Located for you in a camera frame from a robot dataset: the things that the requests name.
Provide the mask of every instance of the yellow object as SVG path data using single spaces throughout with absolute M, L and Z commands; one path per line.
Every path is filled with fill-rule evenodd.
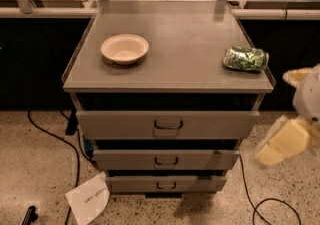
M 289 70 L 283 74 L 282 79 L 294 88 L 298 88 L 301 81 L 309 75 L 311 70 L 312 68 Z
M 255 159 L 264 166 L 273 166 L 311 148 L 318 137 L 319 132 L 308 121 L 291 119 L 256 153 Z

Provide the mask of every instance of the cabinet top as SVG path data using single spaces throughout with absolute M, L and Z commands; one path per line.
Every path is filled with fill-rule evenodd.
M 219 8 L 216 1 L 105 2 L 74 54 L 65 91 L 271 92 L 265 72 L 223 67 L 228 47 L 250 45 L 228 7 Z M 117 34 L 144 37 L 146 58 L 130 66 L 103 61 L 102 43 Z

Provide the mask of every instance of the open drawer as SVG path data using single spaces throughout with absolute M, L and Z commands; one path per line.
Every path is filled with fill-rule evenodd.
M 115 176 L 106 178 L 111 193 L 215 193 L 226 183 L 224 176 Z
M 228 170 L 238 150 L 95 150 L 104 170 Z
M 257 111 L 78 111 L 89 140 L 240 139 L 259 117 Z

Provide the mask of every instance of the ceramic bowl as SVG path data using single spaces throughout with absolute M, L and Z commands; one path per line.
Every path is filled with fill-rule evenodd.
M 131 34 L 108 38 L 101 46 L 104 57 L 121 65 L 129 65 L 143 57 L 149 49 L 148 42 L 140 36 Z

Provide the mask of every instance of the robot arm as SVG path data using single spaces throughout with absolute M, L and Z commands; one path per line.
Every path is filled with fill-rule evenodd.
M 320 64 L 302 79 L 293 98 L 296 111 L 320 129 Z

